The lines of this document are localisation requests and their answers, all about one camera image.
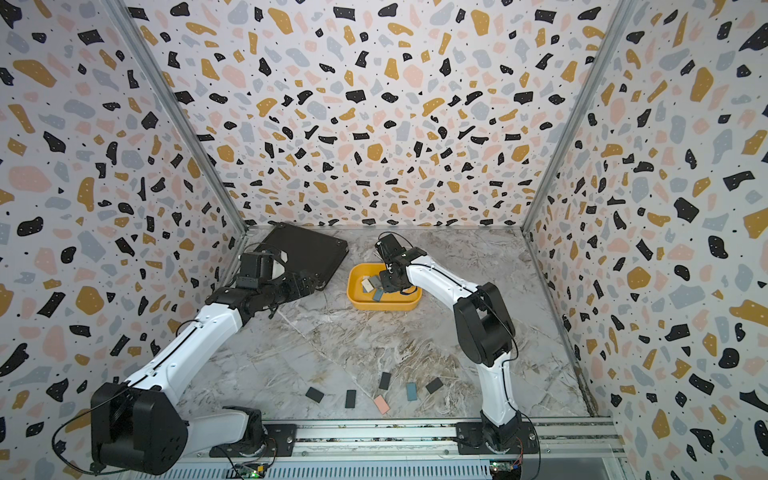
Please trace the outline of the black eraser bottom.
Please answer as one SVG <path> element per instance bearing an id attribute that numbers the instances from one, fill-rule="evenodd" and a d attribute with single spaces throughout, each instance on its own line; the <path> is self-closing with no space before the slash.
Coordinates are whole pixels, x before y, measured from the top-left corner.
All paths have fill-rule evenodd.
<path id="1" fill-rule="evenodd" d="M 356 406 L 356 390 L 348 390 L 345 397 L 345 408 L 354 409 Z"/>

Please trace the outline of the pink eraser bottom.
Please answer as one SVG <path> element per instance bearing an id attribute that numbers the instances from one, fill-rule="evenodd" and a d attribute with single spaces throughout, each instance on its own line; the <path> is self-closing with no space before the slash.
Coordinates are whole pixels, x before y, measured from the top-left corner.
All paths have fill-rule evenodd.
<path id="1" fill-rule="evenodd" d="M 389 404 L 386 402 L 382 395 L 374 398 L 374 404 L 382 415 L 385 415 L 390 410 Z"/>

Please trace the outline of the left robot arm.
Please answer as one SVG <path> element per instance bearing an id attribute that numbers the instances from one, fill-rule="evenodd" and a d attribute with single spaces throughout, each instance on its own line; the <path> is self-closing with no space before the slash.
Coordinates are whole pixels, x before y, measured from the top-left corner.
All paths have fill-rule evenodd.
<path id="1" fill-rule="evenodd" d="M 289 269 L 287 259 L 274 248 L 246 254 L 244 272 L 215 290 L 167 347 L 124 382 L 106 383 L 92 395 L 92 458 L 99 472 L 116 467 L 160 475 L 192 453 L 265 453 L 269 441 L 259 410 L 229 406 L 185 420 L 177 404 L 210 357 L 256 314 L 274 314 L 321 287 L 315 274 Z"/>

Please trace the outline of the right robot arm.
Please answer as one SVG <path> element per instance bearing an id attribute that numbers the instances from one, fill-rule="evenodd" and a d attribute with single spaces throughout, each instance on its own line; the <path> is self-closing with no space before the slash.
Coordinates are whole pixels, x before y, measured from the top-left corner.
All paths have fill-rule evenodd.
<path id="1" fill-rule="evenodd" d="M 421 248 L 403 247 L 394 233 L 380 236 L 375 248 L 384 263 L 379 277 L 385 292 L 419 288 L 452 311 L 459 346 L 479 375 L 483 443 L 494 452 L 507 452 L 515 444 L 523 415 L 508 371 L 518 352 L 515 328 L 500 290 L 491 282 L 461 278 Z"/>

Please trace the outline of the yellow storage box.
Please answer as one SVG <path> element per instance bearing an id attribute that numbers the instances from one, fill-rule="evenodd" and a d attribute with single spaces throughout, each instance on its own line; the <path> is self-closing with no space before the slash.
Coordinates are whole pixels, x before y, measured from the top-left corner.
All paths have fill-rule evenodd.
<path id="1" fill-rule="evenodd" d="M 416 288 L 412 294 L 385 293 L 380 302 L 373 300 L 373 291 L 365 293 L 362 281 L 378 275 L 384 269 L 383 263 L 361 263 L 352 268 L 348 276 L 347 297 L 352 305 L 363 311 L 411 311 L 422 297 L 422 290 Z"/>

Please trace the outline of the black flat case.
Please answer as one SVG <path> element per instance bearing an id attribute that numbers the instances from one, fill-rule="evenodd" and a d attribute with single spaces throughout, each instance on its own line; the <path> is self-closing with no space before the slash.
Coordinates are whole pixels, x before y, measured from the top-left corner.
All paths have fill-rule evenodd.
<path id="1" fill-rule="evenodd" d="M 256 249 L 285 253 L 286 270 L 306 271 L 320 291 L 325 289 L 349 252 L 346 240 L 287 223 L 277 224 Z"/>

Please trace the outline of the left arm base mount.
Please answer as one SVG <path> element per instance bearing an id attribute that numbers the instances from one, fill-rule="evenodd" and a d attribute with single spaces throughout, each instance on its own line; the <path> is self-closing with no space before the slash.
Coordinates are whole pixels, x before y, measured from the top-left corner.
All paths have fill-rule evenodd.
<path id="1" fill-rule="evenodd" d="M 229 457 L 232 460 L 246 461 L 263 458 L 290 457 L 297 435 L 297 425 L 288 423 L 257 423 L 248 426 L 244 436 L 232 443 L 223 443 L 212 447 L 212 458 Z"/>

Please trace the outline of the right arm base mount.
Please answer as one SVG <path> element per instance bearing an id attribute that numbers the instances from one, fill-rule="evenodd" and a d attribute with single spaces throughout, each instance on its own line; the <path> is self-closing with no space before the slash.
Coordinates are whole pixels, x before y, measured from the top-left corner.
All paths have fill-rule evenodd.
<path id="1" fill-rule="evenodd" d="M 540 442 L 530 421 L 523 420 L 512 429 L 506 440 L 492 441 L 491 428 L 482 422 L 459 422 L 455 426 L 460 455 L 519 455 L 537 454 Z"/>

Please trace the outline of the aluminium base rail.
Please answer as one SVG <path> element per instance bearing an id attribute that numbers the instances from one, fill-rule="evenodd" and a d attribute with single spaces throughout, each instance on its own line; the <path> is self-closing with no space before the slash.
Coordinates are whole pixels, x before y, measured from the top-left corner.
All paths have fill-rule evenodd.
<path id="1" fill-rule="evenodd" d="M 290 457 L 240 461 L 197 452 L 166 479 L 631 479 L 614 424 L 600 417 L 527 419 L 540 452 L 460 455 L 455 426 L 471 419 L 289 420 Z"/>

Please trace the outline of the left aluminium corner post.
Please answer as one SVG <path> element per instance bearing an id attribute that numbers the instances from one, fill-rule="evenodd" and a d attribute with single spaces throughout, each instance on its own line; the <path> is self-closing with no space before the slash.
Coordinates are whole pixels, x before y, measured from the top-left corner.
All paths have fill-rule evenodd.
<path id="1" fill-rule="evenodd" d="M 125 40 L 138 65 L 143 70 L 147 81 L 178 131 L 182 142 L 190 149 L 192 157 L 200 167 L 215 197 L 219 200 L 222 211 L 229 217 L 238 235 L 240 237 L 245 236 L 247 234 L 245 221 L 240 217 L 232 198 L 227 193 L 215 167 L 210 162 L 207 152 L 191 128 L 187 117 L 176 100 L 172 88 L 165 81 L 160 66 L 141 36 L 139 28 L 130 16 L 125 2 L 102 1 L 102 5 L 118 33 Z"/>

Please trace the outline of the aluminium corner post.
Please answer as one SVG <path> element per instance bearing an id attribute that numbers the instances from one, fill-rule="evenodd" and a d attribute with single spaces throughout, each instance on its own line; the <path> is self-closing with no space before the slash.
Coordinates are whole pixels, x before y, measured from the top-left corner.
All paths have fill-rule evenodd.
<path id="1" fill-rule="evenodd" d="M 587 115 L 593 96 L 600 85 L 605 70 L 619 42 L 620 36 L 626 28 L 636 4 L 637 2 L 632 0 L 621 0 L 617 4 L 617 8 L 611 18 L 608 29 L 605 32 L 605 38 L 601 42 L 599 50 L 596 53 L 595 60 L 586 77 L 586 81 L 579 92 L 574 108 L 567 118 L 563 133 L 554 150 L 552 160 L 541 177 L 539 188 L 521 227 L 521 232 L 523 234 L 527 234 L 533 230 L 536 216 L 544 209 L 547 192 L 555 183 L 555 176 L 565 161 L 566 155 L 575 139 L 582 119 Z"/>
<path id="2" fill-rule="evenodd" d="M 187 117 L 176 100 L 172 88 L 165 81 L 160 66 L 141 36 L 139 28 L 130 16 L 125 2 L 102 1 L 102 5 L 118 33 L 125 40 L 138 65 L 143 70 L 147 81 L 178 131 L 182 142 L 190 149 L 192 157 L 200 167 L 215 197 L 219 200 L 222 211 L 229 217 L 238 235 L 240 237 L 245 236 L 247 234 L 245 221 L 240 217 L 232 198 L 227 193 L 215 167 L 210 162 L 207 152 L 191 128 Z"/>

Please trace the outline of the right aluminium corner post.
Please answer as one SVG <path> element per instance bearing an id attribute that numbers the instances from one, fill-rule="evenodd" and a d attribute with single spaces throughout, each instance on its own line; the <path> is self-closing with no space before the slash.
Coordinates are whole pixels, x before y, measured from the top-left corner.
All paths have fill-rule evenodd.
<path id="1" fill-rule="evenodd" d="M 593 96 L 600 85 L 605 70 L 619 42 L 620 36 L 626 28 L 636 4 L 637 2 L 632 0 L 621 0 L 617 4 L 617 8 L 611 18 L 608 29 L 605 32 L 605 38 L 601 42 L 599 50 L 596 53 L 595 60 L 586 77 L 586 81 L 579 92 L 574 108 L 567 118 L 563 133 L 554 150 L 552 160 L 541 177 L 539 188 L 521 227 L 521 232 L 523 234 L 527 234 L 533 230 L 536 216 L 544 209 L 547 192 L 555 183 L 555 176 L 565 161 L 566 155 L 575 139 L 582 119 L 587 115 Z"/>

